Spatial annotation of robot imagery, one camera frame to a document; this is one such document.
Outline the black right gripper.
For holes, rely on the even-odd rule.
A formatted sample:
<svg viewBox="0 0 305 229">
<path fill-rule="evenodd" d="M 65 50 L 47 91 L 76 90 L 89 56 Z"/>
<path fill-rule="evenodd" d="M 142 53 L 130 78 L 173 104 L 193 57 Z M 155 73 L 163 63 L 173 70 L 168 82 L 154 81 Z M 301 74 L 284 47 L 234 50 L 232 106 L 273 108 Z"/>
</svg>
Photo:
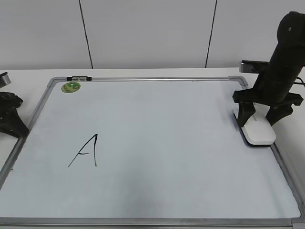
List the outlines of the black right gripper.
<svg viewBox="0 0 305 229">
<path fill-rule="evenodd" d="M 289 92 L 302 68 L 302 47 L 277 47 L 265 71 L 259 73 L 253 88 L 233 94 L 233 101 L 239 103 L 239 127 L 243 127 L 256 112 L 253 102 L 278 106 L 270 107 L 266 115 L 270 125 L 291 115 L 293 109 L 290 104 L 299 106 L 303 101 L 301 95 Z"/>
</svg>

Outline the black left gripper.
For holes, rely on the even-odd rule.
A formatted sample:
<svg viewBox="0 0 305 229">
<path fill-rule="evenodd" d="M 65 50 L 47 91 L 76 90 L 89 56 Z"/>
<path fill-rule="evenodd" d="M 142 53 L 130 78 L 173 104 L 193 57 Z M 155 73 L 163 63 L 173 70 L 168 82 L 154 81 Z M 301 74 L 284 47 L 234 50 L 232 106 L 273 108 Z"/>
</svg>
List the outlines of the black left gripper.
<svg viewBox="0 0 305 229">
<path fill-rule="evenodd" d="M 29 129 L 17 113 L 23 100 L 14 93 L 0 93 L 0 132 L 13 137 L 27 137 Z"/>
</svg>

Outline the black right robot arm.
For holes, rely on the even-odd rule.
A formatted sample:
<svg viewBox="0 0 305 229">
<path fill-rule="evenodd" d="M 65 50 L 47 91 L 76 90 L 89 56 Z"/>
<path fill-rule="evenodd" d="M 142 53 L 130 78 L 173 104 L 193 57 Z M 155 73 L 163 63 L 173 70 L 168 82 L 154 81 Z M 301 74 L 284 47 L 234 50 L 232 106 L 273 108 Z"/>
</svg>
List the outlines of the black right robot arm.
<svg viewBox="0 0 305 229">
<path fill-rule="evenodd" d="M 234 91 L 233 101 L 239 105 L 237 123 L 243 127 L 255 113 L 254 104 L 269 106 L 265 116 L 270 125 L 291 115 L 292 105 L 300 106 L 303 98 L 290 92 L 305 66 L 305 16 L 291 11 L 277 29 L 278 44 L 269 62 L 245 61 L 258 77 L 250 89 Z"/>
</svg>

